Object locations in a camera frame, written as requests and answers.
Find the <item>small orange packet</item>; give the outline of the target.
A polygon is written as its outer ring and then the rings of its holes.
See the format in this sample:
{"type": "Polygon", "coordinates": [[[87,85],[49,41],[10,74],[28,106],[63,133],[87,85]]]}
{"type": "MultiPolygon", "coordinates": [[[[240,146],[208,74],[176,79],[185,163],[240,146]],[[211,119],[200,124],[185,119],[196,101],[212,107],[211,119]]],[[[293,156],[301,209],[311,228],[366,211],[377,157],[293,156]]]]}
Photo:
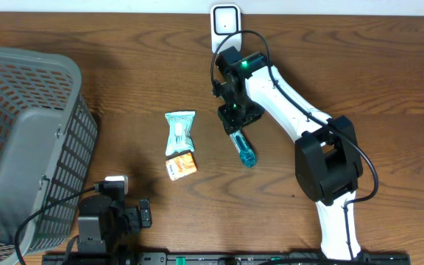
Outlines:
{"type": "Polygon", "coordinates": [[[178,155],[166,161],[166,170],[171,181],[179,180],[197,172],[197,166],[191,152],[178,155]]]}

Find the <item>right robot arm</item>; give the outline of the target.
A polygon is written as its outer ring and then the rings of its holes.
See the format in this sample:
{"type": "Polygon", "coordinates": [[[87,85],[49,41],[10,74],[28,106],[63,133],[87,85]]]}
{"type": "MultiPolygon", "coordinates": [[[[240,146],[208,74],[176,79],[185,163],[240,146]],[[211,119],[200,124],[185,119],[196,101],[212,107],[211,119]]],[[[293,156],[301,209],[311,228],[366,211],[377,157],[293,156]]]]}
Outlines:
{"type": "Polygon", "coordinates": [[[225,132],[232,135],[268,113],[294,142],[295,176],[316,203],[323,254],[355,258],[361,248],[347,202],[355,199],[363,170],[352,122],[312,106],[260,52],[243,57],[231,46],[214,63],[224,78],[214,81],[213,94],[225,101],[218,109],[225,132]]]}

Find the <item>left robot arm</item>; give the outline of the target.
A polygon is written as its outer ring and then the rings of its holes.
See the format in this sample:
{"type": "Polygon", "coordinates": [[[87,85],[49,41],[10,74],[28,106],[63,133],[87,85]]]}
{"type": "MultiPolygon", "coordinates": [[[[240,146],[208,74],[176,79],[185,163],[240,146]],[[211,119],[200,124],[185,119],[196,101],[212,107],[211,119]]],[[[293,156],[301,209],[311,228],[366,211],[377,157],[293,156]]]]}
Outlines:
{"type": "Polygon", "coordinates": [[[126,207],[122,195],[98,194],[79,205],[77,253],[70,264],[131,264],[121,240],[152,226],[150,201],[126,207]]]}

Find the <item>mint green wipes pack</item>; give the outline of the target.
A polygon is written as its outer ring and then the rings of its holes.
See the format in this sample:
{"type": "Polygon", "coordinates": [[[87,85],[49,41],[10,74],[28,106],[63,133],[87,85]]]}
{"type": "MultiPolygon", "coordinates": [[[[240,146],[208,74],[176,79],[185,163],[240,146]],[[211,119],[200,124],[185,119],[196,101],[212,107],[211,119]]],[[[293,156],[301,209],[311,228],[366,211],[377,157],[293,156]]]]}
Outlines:
{"type": "Polygon", "coordinates": [[[166,145],[166,156],[175,152],[194,151],[191,138],[191,128],[196,112],[193,110],[166,113],[165,118],[169,124],[169,136],[166,145]]]}

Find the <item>teal Listerine mouthwash bottle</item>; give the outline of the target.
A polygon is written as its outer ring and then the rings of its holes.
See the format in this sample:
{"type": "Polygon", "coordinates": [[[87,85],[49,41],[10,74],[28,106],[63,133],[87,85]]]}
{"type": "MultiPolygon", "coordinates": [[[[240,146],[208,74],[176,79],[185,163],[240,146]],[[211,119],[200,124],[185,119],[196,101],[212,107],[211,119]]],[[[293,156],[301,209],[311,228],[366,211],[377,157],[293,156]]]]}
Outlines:
{"type": "Polygon", "coordinates": [[[252,168],[257,163],[257,157],[252,147],[248,144],[241,130],[230,134],[230,139],[235,145],[241,162],[247,167],[252,168]]]}

